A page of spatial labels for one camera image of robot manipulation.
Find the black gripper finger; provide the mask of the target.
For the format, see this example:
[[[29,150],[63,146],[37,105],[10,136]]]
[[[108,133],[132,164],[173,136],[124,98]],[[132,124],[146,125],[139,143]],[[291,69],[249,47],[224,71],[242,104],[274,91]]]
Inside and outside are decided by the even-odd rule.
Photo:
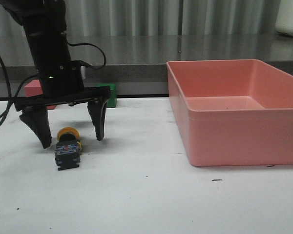
[[[105,114],[108,98],[99,96],[87,103],[87,109],[94,125],[96,138],[102,141],[105,136]]]
[[[20,115],[20,120],[25,123],[38,137],[44,149],[51,145],[51,132],[47,107],[26,107]]]

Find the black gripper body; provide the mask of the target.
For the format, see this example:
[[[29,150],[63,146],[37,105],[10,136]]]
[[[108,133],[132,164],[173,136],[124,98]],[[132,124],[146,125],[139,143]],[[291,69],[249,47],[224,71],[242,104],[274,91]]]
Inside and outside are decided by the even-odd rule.
[[[42,94],[31,97],[18,97],[14,101],[17,111],[26,108],[40,108],[50,105],[77,104],[93,101],[104,103],[111,97],[109,86],[84,87],[85,69],[96,67],[82,61],[71,61],[67,66],[51,66],[52,73],[40,74]]]

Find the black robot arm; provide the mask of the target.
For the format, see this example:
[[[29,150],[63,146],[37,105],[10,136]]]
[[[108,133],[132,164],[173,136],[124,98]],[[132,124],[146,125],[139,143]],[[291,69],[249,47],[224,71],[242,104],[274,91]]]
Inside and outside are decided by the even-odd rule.
[[[20,120],[38,137],[42,146],[51,145],[47,107],[87,103],[98,141],[104,138],[109,86],[85,88],[83,67],[92,65],[72,60],[66,39],[63,0],[0,0],[0,5],[24,28],[42,87],[42,94],[12,99]]]

